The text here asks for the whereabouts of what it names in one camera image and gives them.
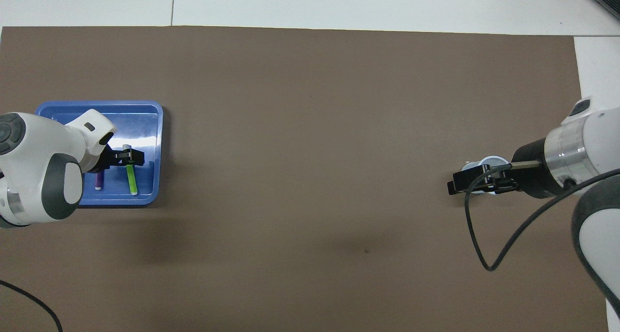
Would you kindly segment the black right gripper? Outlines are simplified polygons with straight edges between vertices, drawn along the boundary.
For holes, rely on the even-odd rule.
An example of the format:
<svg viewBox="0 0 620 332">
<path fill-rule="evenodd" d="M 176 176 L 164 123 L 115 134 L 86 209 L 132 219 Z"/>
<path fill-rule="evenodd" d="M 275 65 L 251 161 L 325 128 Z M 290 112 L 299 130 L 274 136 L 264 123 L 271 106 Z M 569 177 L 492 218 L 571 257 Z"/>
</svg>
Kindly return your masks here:
<svg viewBox="0 0 620 332">
<path fill-rule="evenodd" d="M 541 165 L 529 169 L 510 169 L 503 171 L 506 178 L 514 180 L 518 188 L 527 195 L 536 199 L 547 199 L 562 193 L 562 187 L 549 172 L 544 154 L 545 138 L 526 144 L 518 148 L 512 157 L 511 163 L 527 160 L 538 160 Z M 452 175 L 452 181 L 447 183 L 448 194 L 465 193 L 472 182 L 490 170 L 489 165 L 477 165 L 458 171 Z M 473 194 L 489 193 L 490 178 L 485 177 L 472 189 Z"/>
</svg>

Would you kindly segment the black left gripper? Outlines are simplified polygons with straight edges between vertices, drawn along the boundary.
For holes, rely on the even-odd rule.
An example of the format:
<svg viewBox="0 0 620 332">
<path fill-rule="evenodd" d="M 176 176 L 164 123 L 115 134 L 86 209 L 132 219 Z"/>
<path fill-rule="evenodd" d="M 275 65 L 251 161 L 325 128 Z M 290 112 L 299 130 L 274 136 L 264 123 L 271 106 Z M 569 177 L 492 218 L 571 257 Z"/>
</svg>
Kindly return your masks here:
<svg viewBox="0 0 620 332">
<path fill-rule="evenodd" d="M 128 165 L 144 165 L 144 152 L 133 148 L 126 148 L 123 150 L 113 150 L 109 145 L 106 145 L 99 160 L 95 166 L 91 168 L 91 174 L 101 173 L 111 166 L 128 166 Z"/>
</svg>

